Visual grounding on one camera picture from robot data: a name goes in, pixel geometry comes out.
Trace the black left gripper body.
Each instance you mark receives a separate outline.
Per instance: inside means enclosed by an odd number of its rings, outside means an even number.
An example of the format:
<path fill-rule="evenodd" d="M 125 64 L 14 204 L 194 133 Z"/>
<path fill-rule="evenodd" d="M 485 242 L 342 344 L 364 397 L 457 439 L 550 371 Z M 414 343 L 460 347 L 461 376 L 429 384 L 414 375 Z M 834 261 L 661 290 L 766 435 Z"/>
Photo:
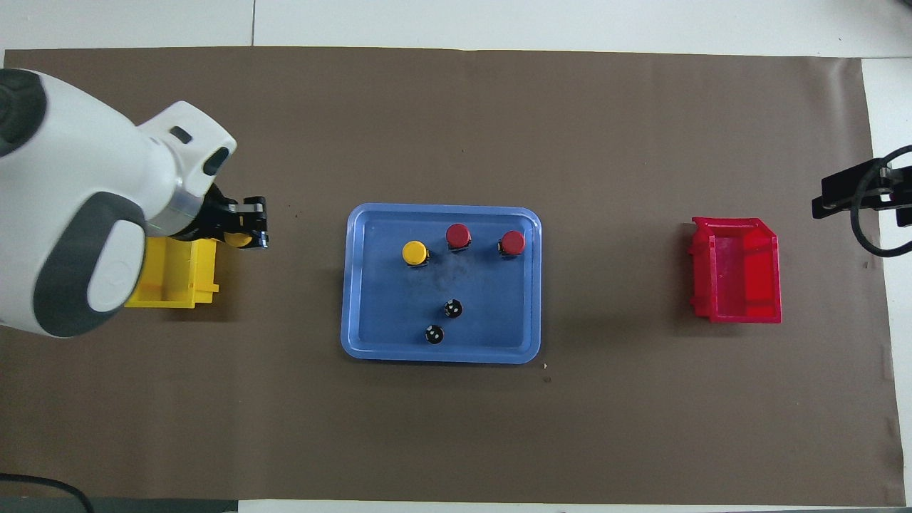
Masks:
<path fill-rule="evenodd" d="M 185 228 L 174 234 L 174 239 L 192 242 L 200 239 L 216 239 L 224 242 L 225 234 L 239 233 L 238 201 L 222 194 L 217 185 L 212 185 L 203 197 L 201 208 Z"/>

